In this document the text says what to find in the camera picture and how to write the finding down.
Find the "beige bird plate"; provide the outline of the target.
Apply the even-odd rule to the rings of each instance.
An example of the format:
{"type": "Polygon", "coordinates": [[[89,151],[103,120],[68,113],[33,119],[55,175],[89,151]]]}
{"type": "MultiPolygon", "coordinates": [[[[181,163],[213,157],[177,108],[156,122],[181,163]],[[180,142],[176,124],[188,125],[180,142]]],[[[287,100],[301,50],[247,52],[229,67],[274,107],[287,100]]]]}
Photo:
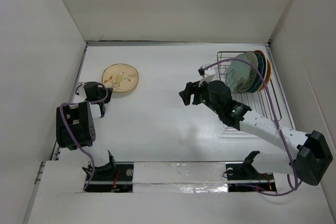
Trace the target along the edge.
{"type": "Polygon", "coordinates": [[[132,91],[137,87],[139,80],[136,68],[124,63],[110,65],[102,73],[102,84],[117,93],[132,91]]]}

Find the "light blue flower plate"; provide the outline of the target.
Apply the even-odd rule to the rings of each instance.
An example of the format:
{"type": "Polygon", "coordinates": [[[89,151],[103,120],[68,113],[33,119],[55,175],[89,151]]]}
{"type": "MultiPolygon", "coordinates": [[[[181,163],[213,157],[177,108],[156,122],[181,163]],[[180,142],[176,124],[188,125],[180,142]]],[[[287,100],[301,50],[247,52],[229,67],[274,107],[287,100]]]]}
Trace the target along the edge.
{"type": "Polygon", "coordinates": [[[231,89],[232,93],[242,93],[244,84],[246,83],[251,66],[241,61],[232,61],[226,74],[226,85],[231,89]]]}

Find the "grey tree pattern plate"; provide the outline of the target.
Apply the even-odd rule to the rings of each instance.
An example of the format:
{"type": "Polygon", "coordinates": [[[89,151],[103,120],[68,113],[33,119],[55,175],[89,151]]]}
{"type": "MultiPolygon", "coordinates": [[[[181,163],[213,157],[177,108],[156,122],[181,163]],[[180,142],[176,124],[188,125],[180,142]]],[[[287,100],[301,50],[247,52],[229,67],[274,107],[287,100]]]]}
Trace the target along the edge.
{"type": "Polygon", "coordinates": [[[252,51],[248,51],[245,53],[245,55],[247,56],[250,64],[254,67],[251,67],[250,68],[250,74],[249,74],[249,77],[246,81],[246,83],[244,84],[243,86],[243,89],[242,89],[242,93],[245,93],[249,90],[249,88],[253,85],[255,79],[256,79],[256,76],[257,76],[257,70],[258,70],[258,58],[257,58],[257,55],[252,52],[252,51]]]}

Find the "orange woven plate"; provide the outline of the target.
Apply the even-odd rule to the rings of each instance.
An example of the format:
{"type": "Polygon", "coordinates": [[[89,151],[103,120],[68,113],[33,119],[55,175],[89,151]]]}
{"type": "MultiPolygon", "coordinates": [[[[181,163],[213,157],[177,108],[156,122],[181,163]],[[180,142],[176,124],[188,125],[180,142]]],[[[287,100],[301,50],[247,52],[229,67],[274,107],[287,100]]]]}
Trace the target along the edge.
{"type": "MultiPolygon", "coordinates": [[[[262,56],[262,60],[265,62],[265,59],[264,59],[264,53],[260,50],[255,50],[254,53],[259,53],[261,56],[262,56]]],[[[266,84],[269,83],[270,81],[270,78],[271,78],[271,73],[272,73],[272,66],[271,66],[271,62],[270,60],[267,58],[267,61],[268,61],[268,72],[267,72],[267,77],[266,77],[266,84]]],[[[264,74],[265,74],[265,67],[264,67],[264,70],[262,71],[262,77],[264,78],[264,74]]],[[[257,85],[257,89],[254,91],[255,93],[256,92],[260,92],[264,89],[264,84],[262,81],[260,81],[260,83],[257,85]]]]}

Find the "white blue pattern plate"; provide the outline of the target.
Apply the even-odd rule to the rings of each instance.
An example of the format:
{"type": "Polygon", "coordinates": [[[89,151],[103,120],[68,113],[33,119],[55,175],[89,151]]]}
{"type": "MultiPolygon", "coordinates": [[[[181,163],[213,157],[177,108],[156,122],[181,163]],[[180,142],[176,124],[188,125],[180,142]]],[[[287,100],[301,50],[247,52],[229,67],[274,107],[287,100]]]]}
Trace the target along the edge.
{"type": "Polygon", "coordinates": [[[268,61],[267,61],[267,57],[264,55],[264,59],[265,59],[265,74],[264,74],[264,82],[266,83],[266,77],[267,77],[267,72],[268,72],[268,61]]]}

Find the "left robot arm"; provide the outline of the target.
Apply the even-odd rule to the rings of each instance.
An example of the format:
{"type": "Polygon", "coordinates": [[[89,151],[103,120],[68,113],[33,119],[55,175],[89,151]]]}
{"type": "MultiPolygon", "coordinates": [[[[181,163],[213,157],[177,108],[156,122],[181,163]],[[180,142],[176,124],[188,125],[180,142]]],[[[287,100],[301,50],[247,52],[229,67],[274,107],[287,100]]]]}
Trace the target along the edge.
{"type": "Polygon", "coordinates": [[[84,100],[64,103],[56,109],[56,140],[60,148],[79,149],[93,161],[93,156],[84,148],[91,147],[96,140],[94,120],[105,116],[112,93],[113,88],[96,81],[77,85],[75,95],[84,100]]]}

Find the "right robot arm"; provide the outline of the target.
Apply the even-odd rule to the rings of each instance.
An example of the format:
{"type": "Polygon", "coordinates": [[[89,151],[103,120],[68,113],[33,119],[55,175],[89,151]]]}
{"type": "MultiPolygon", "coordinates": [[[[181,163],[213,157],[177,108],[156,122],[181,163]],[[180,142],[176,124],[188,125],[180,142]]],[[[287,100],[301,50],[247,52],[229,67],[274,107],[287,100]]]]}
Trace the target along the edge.
{"type": "Polygon", "coordinates": [[[283,150],[284,154],[252,151],[244,160],[243,174],[255,178],[260,173],[295,174],[304,183],[317,186],[333,156],[322,133],[305,133],[277,125],[249,106],[233,100],[230,88],[221,81],[189,82],[179,92],[185,106],[204,104],[225,125],[249,133],[283,150]]]}

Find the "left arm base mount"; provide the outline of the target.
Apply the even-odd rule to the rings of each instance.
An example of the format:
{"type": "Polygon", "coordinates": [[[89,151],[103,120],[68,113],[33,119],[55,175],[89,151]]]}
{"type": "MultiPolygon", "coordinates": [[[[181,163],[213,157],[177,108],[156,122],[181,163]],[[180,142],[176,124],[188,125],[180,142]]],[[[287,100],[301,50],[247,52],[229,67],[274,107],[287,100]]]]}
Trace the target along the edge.
{"type": "Polygon", "coordinates": [[[85,184],[89,185],[85,189],[88,193],[132,193],[133,192],[133,163],[116,164],[115,171],[112,171],[108,165],[96,167],[93,179],[89,182],[91,164],[83,167],[86,173],[85,184]]]}

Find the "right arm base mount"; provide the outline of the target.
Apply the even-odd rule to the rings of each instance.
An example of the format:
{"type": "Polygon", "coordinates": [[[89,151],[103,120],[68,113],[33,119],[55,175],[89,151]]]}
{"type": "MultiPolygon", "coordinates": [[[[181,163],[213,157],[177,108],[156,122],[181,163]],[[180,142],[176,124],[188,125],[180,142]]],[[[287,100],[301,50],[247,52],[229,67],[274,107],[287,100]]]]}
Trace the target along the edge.
{"type": "Polygon", "coordinates": [[[230,193],[250,191],[276,192],[273,174],[262,174],[252,166],[260,151],[252,151],[242,162],[226,163],[222,176],[227,179],[230,193]]]}

